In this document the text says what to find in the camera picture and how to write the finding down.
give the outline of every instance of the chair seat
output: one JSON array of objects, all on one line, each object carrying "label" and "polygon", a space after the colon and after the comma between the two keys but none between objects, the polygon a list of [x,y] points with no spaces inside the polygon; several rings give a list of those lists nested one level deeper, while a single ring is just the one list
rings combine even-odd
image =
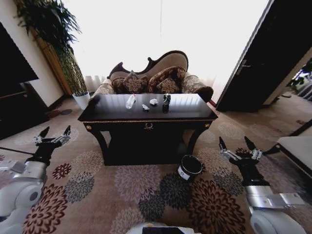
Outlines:
[{"label": "chair seat", "polygon": [[312,136],[286,136],[277,142],[312,169]]}]

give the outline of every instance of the black bucket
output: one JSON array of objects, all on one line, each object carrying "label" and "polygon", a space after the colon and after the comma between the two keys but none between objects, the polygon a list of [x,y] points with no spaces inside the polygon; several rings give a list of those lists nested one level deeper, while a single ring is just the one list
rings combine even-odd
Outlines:
[{"label": "black bucket", "polygon": [[183,180],[192,182],[194,178],[201,173],[202,169],[202,164],[197,157],[185,155],[181,160],[177,172]]}]

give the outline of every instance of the drawer handle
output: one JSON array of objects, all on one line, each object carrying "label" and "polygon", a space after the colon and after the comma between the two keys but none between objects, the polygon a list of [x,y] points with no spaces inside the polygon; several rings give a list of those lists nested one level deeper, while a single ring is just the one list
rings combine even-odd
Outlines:
[{"label": "drawer handle", "polygon": [[146,130],[152,130],[152,129],[154,129],[154,128],[153,128],[153,124],[150,123],[150,125],[149,125],[148,123],[145,123],[144,129],[146,129]]}]

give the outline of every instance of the sheer curtain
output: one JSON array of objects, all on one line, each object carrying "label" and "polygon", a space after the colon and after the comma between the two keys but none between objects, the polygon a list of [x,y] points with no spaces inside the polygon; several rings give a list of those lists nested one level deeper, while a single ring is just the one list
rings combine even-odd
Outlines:
[{"label": "sheer curtain", "polygon": [[269,0],[67,0],[82,34],[73,45],[85,76],[181,50],[189,72],[217,89],[229,79]]}]

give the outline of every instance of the white flower pot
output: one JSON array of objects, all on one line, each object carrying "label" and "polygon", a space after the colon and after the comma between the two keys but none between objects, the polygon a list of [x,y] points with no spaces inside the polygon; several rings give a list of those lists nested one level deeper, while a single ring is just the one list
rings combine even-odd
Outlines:
[{"label": "white flower pot", "polygon": [[77,96],[75,96],[75,94],[73,94],[73,97],[82,110],[86,109],[86,107],[88,105],[88,100],[90,99],[89,92],[86,95],[79,96],[79,97],[77,97]]}]

